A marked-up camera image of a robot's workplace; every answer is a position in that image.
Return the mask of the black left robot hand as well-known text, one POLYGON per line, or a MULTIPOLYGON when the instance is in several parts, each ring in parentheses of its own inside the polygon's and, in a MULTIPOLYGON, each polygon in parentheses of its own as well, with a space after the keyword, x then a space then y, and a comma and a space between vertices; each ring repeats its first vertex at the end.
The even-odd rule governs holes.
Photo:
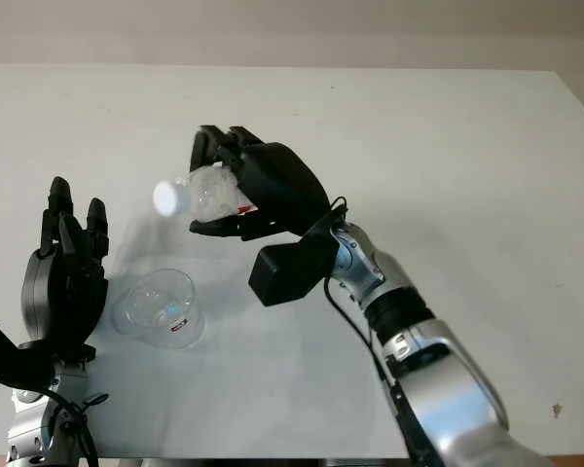
POLYGON ((87 339, 106 304, 108 280, 102 260, 108 251, 104 202, 91 200, 82 226, 74 215, 69 183, 55 177, 42 216, 40 245, 30 255, 21 288, 29 336, 22 349, 65 361, 94 359, 96 350, 87 339))

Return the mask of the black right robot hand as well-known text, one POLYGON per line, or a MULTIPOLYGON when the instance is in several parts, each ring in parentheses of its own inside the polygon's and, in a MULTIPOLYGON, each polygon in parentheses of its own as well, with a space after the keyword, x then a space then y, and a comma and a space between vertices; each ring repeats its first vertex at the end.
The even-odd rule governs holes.
POLYGON ((222 163, 255 209, 209 222, 193 221, 194 234, 244 241, 289 232, 304 235, 330 211, 327 194, 310 168, 287 146, 267 143, 243 126, 227 132, 201 126, 195 135, 190 168, 222 163))

